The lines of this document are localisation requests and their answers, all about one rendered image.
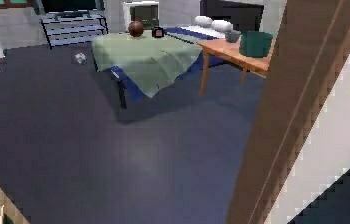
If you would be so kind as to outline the bed with green blanket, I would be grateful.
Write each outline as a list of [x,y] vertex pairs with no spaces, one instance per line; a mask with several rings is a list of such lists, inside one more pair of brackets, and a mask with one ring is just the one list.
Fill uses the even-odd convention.
[[144,31],[142,36],[110,33],[92,39],[92,53],[98,72],[109,71],[117,80],[120,105],[127,107],[126,94],[138,101],[154,97],[175,80],[203,68],[201,40],[222,39],[210,28],[170,27],[161,38]]

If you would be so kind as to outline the orange wooden table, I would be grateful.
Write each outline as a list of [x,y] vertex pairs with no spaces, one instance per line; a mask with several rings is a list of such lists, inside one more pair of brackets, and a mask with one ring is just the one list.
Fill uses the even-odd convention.
[[241,83],[244,83],[247,72],[256,73],[266,77],[270,61],[273,55],[273,49],[276,39],[271,42],[269,53],[263,58],[246,57],[239,53],[240,41],[236,43],[228,43],[224,39],[202,40],[198,45],[202,48],[203,68],[201,86],[199,89],[199,97],[203,96],[203,92],[207,83],[207,75],[209,71],[209,56],[214,55],[224,59],[234,65],[243,68],[241,73]]

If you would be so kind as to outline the brown ball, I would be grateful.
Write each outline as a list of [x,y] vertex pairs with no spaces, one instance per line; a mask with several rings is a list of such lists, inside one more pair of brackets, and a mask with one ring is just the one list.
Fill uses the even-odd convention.
[[140,21],[131,21],[128,32],[132,37],[140,37],[144,33],[143,24]]

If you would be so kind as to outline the grey bowl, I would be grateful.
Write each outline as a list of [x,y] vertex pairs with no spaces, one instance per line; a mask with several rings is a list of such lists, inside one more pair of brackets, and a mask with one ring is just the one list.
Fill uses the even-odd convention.
[[233,30],[225,34],[225,40],[228,43],[236,43],[239,40],[240,36],[241,36],[240,31]]

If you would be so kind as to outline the white pillow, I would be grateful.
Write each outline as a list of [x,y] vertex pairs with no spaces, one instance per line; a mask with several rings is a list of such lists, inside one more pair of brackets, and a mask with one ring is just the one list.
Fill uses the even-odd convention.
[[233,30],[233,24],[225,20],[214,20],[211,23],[211,28],[217,32],[231,32]]
[[200,27],[210,27],[213,20],[208,16],[196,16],[195,17],[195,24]]

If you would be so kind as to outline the white framed dark window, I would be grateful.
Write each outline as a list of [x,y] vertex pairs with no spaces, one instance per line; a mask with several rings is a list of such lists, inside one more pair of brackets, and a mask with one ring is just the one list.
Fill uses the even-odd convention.
[[159,25],[158,1],[128,1],[122,3],[125,30],[132,21],[140,21],[145,29]]

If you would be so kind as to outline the dark green round container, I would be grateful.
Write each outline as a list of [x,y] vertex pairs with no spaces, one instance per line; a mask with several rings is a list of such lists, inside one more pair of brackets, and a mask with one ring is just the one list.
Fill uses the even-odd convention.
[[263,58],[269,54],[273,36],[260,31],[248,31],[241,35],[239,53],[246,57]]

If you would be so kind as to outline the black cabinet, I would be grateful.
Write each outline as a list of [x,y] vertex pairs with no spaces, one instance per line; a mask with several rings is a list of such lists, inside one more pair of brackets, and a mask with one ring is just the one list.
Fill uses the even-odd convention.
[[225,20],[240,32],[258,31],[264,11],[263,5],[225,0],[200,0],[200,14],[213,20]]

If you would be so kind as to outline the brown wooden door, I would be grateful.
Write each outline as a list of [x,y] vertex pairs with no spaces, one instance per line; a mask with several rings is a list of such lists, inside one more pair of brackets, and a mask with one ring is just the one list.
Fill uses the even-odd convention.
[[263,224],[350,54],[350,0],[288,0],[225,224]]

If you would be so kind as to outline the black shelf stand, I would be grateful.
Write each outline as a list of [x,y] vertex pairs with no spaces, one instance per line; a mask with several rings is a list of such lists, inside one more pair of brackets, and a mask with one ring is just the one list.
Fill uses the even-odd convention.
[[109,33],[106,18],[99,14],[42,17],[40,24],[50,49],[90,42],[94,37]]

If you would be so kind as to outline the black television set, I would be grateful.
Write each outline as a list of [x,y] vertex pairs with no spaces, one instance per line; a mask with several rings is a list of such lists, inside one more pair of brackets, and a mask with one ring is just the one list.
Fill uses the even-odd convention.
[[46,13],[87,14],[97,9],[96,0],[41,0]]

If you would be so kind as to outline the light wooden furniture edge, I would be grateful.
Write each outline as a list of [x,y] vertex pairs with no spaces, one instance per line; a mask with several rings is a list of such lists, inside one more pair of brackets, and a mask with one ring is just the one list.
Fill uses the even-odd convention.
[[5,215],[9,217],[13,224],[30,224],[22,212],[0,188],[0,219],[3,219]]

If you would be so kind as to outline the red framed window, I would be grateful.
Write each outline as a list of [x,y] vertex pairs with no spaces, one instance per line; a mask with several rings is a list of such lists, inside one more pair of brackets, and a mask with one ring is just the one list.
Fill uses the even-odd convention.
[[31,7],[32,2],[33,0],[0,0],[0,9]]

